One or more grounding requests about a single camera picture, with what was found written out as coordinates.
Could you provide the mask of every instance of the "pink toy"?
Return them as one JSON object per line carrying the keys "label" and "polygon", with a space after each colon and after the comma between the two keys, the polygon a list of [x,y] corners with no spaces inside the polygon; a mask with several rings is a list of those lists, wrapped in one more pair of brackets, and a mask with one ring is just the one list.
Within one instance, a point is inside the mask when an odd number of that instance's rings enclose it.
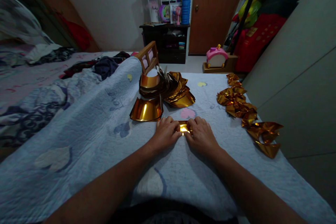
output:
{"label": "pink toy", "polygon": [[177,22],[176,22],[176,24],[180,25],[180,15],[181,15],[181,7],[180,6],[176,7],[175,13],[177,15]]}
{"label": "pink toy", "polygon": [[211,47],[206,53],[206,62],[209,67],[224,67],[226,60],[229,58],[228,54],[221,48],[221,45],[217,47]]}

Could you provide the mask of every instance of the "hand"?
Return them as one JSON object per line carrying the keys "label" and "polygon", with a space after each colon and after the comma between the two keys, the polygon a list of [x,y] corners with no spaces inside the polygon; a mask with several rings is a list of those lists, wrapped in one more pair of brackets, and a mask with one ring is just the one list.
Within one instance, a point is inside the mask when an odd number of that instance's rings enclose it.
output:
{"label": "hand", "polygon": [[156,123],[155,133],[147,144],[152,151],[158,154],[176,143],[180,136],[182,136],[182,132],[180,132],[179,122],[174,121],[170,116],[167,118],[162,117]]}
{"label": "hand", "polygon": [[221,150],[216,138],[211,130],[210,124],[201,117],[189,119],[188,127],[192,128],[194,137],[189,132],[184,132],[188,144],[198,153],[210,158],[215,152]]}

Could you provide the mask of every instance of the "bedspread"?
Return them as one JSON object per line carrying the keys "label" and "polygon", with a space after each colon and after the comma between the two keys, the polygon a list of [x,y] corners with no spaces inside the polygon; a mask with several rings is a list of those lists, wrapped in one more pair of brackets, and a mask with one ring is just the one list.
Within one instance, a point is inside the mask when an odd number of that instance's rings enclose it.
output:
{"label": "bedspread", "polygon": [[[140,75],[138,59],[127,59],[112,77],[83,95],[0,164],[0,223],[46,219],[84,185],[148,141],[155,123],[129,118],[139,96]],[[330,206],[281,151],[275,159],[267,158],[241,128],[241,120],[229,117],[216,102],[217,92],[228,87],[225,75],[182,76],[189,79],[196,103],[183,109],[165,105],[165,117],[205,118],[220,146],[309,223],[336,221]],[[190,203],[216,220],[238,213],[213,166],[189,149],[184,136],[152,161],[132,198],[122,206],[154,197]]]}

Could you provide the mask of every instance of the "white wall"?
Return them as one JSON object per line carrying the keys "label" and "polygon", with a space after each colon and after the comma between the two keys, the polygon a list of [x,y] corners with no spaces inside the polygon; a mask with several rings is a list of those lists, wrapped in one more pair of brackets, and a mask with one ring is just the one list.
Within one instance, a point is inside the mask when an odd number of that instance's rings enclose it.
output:
{"label": "white wall", "polygon": [[147,0],[70,0],[102,50],[140,50]]}
{"label": "white wall", "polygon": [[336,45],[335,11],[335,0],[300,1],[244,80],[256,107],[262,106]]}
{"label": "white wall", "polygon": [[243,81],[261,119],[284,125],[286,158],[334,210],[335,11],[335,0],[301,0]]}

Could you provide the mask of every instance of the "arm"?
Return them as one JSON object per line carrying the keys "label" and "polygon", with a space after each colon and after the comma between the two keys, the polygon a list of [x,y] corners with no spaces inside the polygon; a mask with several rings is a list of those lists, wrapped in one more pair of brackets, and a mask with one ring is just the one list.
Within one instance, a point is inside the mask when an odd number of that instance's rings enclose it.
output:
{"label": "arm", "polygon": [[250,223],[306,223],[218,145],[209,123],[196,117],[188,124],[194,134],[185,133],[188,144],[214,163]]}
{"label": "arm", "polygon": [[144,146],[87,184],[45,223],[106,223],[148,163],[181,135],[178,121],[162,118],[156,124],[154,136]]}

